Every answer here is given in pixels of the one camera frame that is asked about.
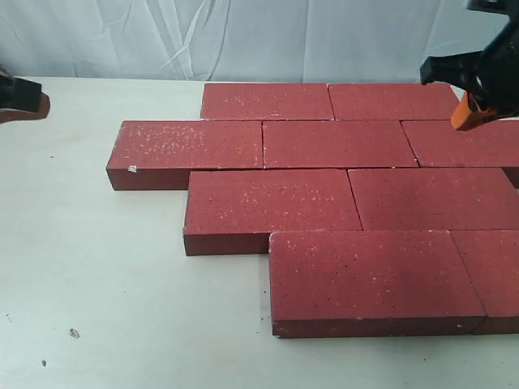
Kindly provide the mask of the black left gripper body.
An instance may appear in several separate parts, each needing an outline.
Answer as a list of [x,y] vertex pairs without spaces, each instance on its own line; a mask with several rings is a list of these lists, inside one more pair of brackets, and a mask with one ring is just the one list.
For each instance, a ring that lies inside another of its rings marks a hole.
[[41,105],[41,84],[14,77],[1,68],[1,110],[37,112]]

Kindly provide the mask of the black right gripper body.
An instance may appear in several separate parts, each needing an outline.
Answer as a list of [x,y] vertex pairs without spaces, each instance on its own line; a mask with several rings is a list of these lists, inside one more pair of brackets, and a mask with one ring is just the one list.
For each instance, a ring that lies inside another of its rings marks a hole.
[[466,8],[507,15],[508,22],[481,51],[428,57],[420,67],[420,82],[447,83],[472,93],[496,109],[497,121],[518,116],[518,2],[469,1]]

